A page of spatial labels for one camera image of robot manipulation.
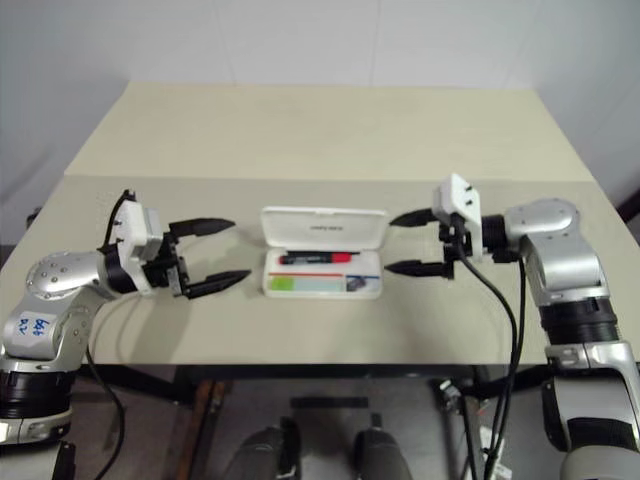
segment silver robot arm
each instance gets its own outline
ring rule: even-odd
[[[4,325],[0,445],[53,440],[70,425],[70,389],[109,287],[100,252],[59,253],[29,272],[27,291]]]
[[[234,225],[229,220],[185,220],[163,233],[156,211],[125,191],[109,224],[97,251],[55,253],[37,262],[27,275],[24,297],[0,330],[0,477],[40,478],[21,475],[33,470],[38,458],[51,468],[59,463],[58,449],[47,445],[75,451],[56,442],[69,431],[71,387],[102,305],[131,292],[153,295],[158,287],[193,299],[225,290],[250,273],[222,272],[189,283],[177,253],[181,237],[218,233]],[[45,448],[26,445],[40,442]]]
[[[453,278],[459,259],[454,224],[463,224],[464,251],[498,263],[523,257],[531,292],[550,345],[552,378],[543,384],[547,436],[568,452],[563,480],[640,478],[640,376],[621,340],[600,260],[580,233],[570,202],[544,199],[481,217],[480,196],[452,175],[434,192],[433,209],[400,215],[391,225],[440,223],[444,262],[404,260],[385,268],[401,275]]]

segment pen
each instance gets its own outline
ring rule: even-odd
[[[355,252],[288,252],[280,257],[280,265],[308,265],[311,263],[349,263]]]

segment table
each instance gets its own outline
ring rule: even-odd
[[[181,243],[192,280],[251,268],[243,283],[194,301],[168,291],[125,296],[96,318],[99,363],[216,365],[506,363],[508,323],[461,266],[456,280],[385,273],[375,301],[276,300],[260,291],[266,205],[430,206],[452,171],[480,191],[483,212],[544,196],[574,202],[608,275],[620,329],[636,352],[640,251],[536,95],[356,87],[131,84],[67,169],[0,273],[0,318],[30,265],[101,243],[122,189],[165,223],[219,216],[233,230]],[[390,229],[385,264],[438,260],[435,228]],[[517,270],[482,270],[516,304]],[[546,338],[528,298],[523,363],[543,363]]]

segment black cable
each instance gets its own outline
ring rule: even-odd
[[[118,213],[118,209],[122,206],[125,200],[135,201],[136,195],[129,190],[125,190],[122,192],[116,203],[113,205],[111,209],[111,214],[109,215],[109,223],[107,224],[107,231],[104,234],[104,241],[102,242],[102,246],[106,247],[109,245],[109,240],[111,240],[111,230],[113,229],[113,224],[116,221],[116,214]]]
[[[524,324],[525,324],[525,310],[526,310],[526,301],[527,301],[527,276],[524,269],[524,261],[522,258],[518,259],[518,270],[520,271],[520,319],[518,325],[518,348],[516,350],[516,358],[515,364],[513,368],[513,375],[507,375],[507,388],[504,393],[504,409],[502,411],[502,421],[500,423],[500,429],[498,430],[498,437],[495,445],[495,455],[489,463],[487,459],[487,471],[489,472],[487,478],[491,478],[491,472],[495,467],[495,462],[497,460],[498,454],[500,453],[500,445],[504,439],[504,433],[507,427],[507,417],[509,416],[509,409],[511,407],[511,396],[513,393],[513,384],[515,381],[515,374],[518,370],[518,365],[520,364],[520,357],[522,356],[522,347],[524,344]]]
[[[116,442],[116,446],[113,449],[113,452],[111,452],[111,457],[109,457],[109,460],[107,461],[107,463],[105,463],[104,467],[102,467],[102,470],[100,470],[98,474],[95,476],[95,480],[100,480],[102,477],[106,475],[106,473],[109,471],[111,466],[114,464],[114,462],[118,458],[118,455],[120,454],[120,449],[122,448],[122,443],[124,442],[125,412],[124,412],[124,407],[120,402],[120,399],[116,396],[115,393],[113,393],[113,390],[111,390],[111,387],[109,387],[109,385],[107,385],[104,382],[104,380],[102,380],[102,377],[100,377],[100,374],[98,373],[98,369],[96,368],[96,364],[93,362],[93,357],[91,357],[91,352],[89,352],[89,347],[87,347],[86,355],[87,355],[87,363],[89,364],[89,370],[91,370],[91,374],[96,379],[96,382],[98,382],[100,386],[104,389],[107,396],[111,398],[113,403],[116,405],[116,409],[118,410],[118,424],[119,424],[118,441]]]
[[[487,279],[480,271],[473,266],[473,264],[467,258],[467,255],[464,251],[463,239],[465,238],[464,231],[464,220],[460,217],[454,217],[452,219],[452,224],[456,234],[455,247],[458,253],[459,260],[464,264],[464,266],[478,279],[480,282],[487,287],[491,293],[498,299],[502,307],[504,308],[507,316],[509,317],[509,324],[511,326],[511,355],[509,360],[509,368],[507,371],[507,381],[505,384],[505,388],[498,398],[498,403],[496,405],[496,411],[493,417],[493,424],[491,428],[491,442],[487,455],[487,462],[485,466],[485,478],[491,478],[491,474],[493,472],[493,468],[495,466],[495,462],[497,460],[497,456],[500,449],[500,444],[502,443],[502,439],[504,437],[504,431],[507,424],[507,417],[509,415],[509,407],[511,405],[511,393],[513,390],[513,383],[515,379],[515,374],[518,368],[518,364],[520,362],[520,356],[522,353],[522,343],[524,340],[524,298],[525,298],[525,289],[523,283],[523,275],[524,269],[522,264],[522,260],[520,260],[521,266],[521,293],[520,293],[520,333],[518,333],[518,327],[516,325],[515,315],[511,310],[511,306],[509,302],[507,302],[506,298],[498,290],[498,288],[491,283],[489,279]]]

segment white plastic case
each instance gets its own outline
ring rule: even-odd
[[[387,229],[383,210],[265,207],[262,229],[271,247],[262,288],[268,297],[373,299],[382,293],[378,249]],[[348,263],[282,265],[292,251],[351,252]]]

